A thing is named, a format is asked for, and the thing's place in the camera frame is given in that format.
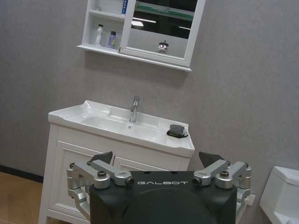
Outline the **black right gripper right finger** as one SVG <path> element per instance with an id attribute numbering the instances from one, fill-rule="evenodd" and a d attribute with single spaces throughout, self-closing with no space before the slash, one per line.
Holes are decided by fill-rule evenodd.
<path id="1" fill-rule="evenodd" d="M 214 180 L 215 185 L 221 189 L 237 187 L 235 217 L 239 222 L 247 207 L 245 200 L 250 196 L 251 167 L 239 161 L 231 164 L 216 154 L 199 152 L 199 158 L 204 169 L 193 173 L 192 183 L 197 187 L 203 187 L 210 185 Z"/>

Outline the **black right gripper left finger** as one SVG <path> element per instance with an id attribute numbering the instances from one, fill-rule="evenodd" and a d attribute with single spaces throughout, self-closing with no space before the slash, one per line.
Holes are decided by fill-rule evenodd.
<path id="1" fill-rule="evenodd" d="M 90 220 L 90 204 L 86 195 L 90 186 L 107 189 L 111 181 L 117 186 L 130 187 L 134 178 L 129 171 L 118 169 L 110 164 L 113 153 L 95 155 L 87 162 L 72 162 L 67 169 L 68 196 L 74 199 L 76 208 Z"/>

